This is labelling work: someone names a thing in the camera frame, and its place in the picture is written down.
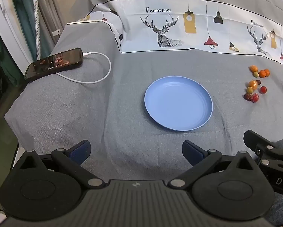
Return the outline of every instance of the dark floor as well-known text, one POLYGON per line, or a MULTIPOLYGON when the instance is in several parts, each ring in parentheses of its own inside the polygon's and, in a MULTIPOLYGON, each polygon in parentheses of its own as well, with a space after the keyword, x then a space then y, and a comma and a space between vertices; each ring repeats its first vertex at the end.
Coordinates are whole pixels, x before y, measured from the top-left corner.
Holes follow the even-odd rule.
POLYGON ((0 101, 0 186, 7 177, 17 150, 17 138, 8 126, 4 115, 21 93, 21 87, 11 86, 0 101))

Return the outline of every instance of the gray blanket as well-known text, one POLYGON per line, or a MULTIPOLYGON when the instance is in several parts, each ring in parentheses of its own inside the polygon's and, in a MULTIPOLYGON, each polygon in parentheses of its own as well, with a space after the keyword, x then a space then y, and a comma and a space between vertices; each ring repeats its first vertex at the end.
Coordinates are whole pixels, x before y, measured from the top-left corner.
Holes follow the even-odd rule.
MULTIPOLYGON (((77 19, 105 1, 77 0, 77 19)), ((283 25, 283 0, 216 1, 283 25)), ((56 74, 29 83, 5 116, 24 148, 49 153, 88 139, 92 154, 83 166, 98 177, 169 180, 190 167, 181 154, 186 139, 227 155, 248 150, 243 143, 248 129, 271 141, 283 139, 283 65, 273 60, 200 50, 121 54, 103 22, 67 25, 52 54, 78 47, 106 54, 112 62, 111 74, 95 85, 77 84, 56 74), (271 71, 262 80, 268 92, 255 104, 243 99, 246 83, 252 79, 248 70, 252 64, 271 71), (143 103, 147 87, 170 75, 191 78, 208 90, 214 110, 206 125, 192 132, 174 132, 147 114, 143 103)), ((63 74, 95 81, 108 69, 104 57, 90 55, 81 67, 63 74)), ((279 226, 283 225, 283 197, 277 204, 267 218, 279 226)))

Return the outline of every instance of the small fruit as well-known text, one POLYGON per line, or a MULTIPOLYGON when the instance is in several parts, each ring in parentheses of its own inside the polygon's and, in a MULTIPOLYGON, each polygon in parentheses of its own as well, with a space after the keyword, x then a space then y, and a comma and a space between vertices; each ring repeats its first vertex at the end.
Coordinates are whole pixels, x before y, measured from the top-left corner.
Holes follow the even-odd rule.
POLYGON ((261 92, 262 94, 265 94, 265 93, 267 92, 267 87, 262 86, 262 87, 260 88, 260 92, 261 92))
POLYGON ((250 69, 251 72, 258 72, 257 66, 251 65, 251 66, 249 66, 249 69, 250 69))
POLYGON ((255 94, 253 94, 253 95, 252 95, 252 102, 254 102, 254 103, 255 103, 255 102, 258 102, 258 101, 259 101, 259 95, 258 95, 258 94, 256 94, 256 93, 255 93, 255 94))
POLYGON ((266 77, 270 76, 270 70, 269 69, 264 69, 264 71, 266 72, 266 77))
POLYGON ((252 87, 248 87, 248 88, 246 89, 246 92, 247 92, 248 94, 252 94, 252 93, 253 93, 253 88, 252 88, 252 87))
POLYGON ((244 94, 244 98, 245 98, 247 101, 252 100, 252 96, 249 95, 249 94, 247 94, 247 93, 244 94))
POLYGON ((258 85, 255 80, 252 80, 249 82, 249 86, 252 87, 253 90, 256 90, 258 85))
POLYGON ((264 78, 266 76, 266 72, 264 70, 259 71, 259 77, 264 78))

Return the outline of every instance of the white charging cable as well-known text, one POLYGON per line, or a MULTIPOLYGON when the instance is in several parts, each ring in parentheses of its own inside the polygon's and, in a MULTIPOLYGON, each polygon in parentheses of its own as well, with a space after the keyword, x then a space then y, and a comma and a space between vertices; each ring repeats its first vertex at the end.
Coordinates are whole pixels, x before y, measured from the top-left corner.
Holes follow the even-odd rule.
POLYGON ((108 71, 108 73, 106 74, 106 76, 104 76, 102 79, 97 80, 97 81, 94 81, 94 82, 83 82, 83 81, 78 81, 78 80, 75 80, 75 79, 68 78, 68 77, 66 77, 66 76, 64 76, 64 75, 62 75, 62 74, 60 74, 60 73, 58 73, 58 72, 56 72, 55 74, 57 74, 57 75, 59 75, 59 76, 65 78, 65 79, 68 79, 68 80, 70 80, 70 81, 72 81, 72 82, 76 82, 76 83, 94 84, 94 83, 98 83, 98 82, 103 81, 106 77, 109 76, 109 74, 110 74, 110 72, 111 72, 111 68, 112 68, 112 67, 111 67, 111 61, 110 61, 110 59, 109 59, 108 56, 106 56, 105 54, 102 54, 102 53, 99 53, 99 52, 83 53, 83 56, 86 56, 86 55, 89 55, 89 54, 100 54, 100 55, 106 57, 106 59, 108 60, 108 62, 109 62, 109 71, 108 71))

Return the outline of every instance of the blue plate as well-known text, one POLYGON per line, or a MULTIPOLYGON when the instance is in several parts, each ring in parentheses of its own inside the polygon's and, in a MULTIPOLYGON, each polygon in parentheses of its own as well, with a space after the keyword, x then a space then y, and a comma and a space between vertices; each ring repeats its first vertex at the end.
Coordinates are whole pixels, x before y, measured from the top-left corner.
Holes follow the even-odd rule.
POLYGON ((211 117, 211 96, 199 83, 180 76, 153 82, 145 93, 145 106, 160 125, 176 131, 203 126, 211 117))

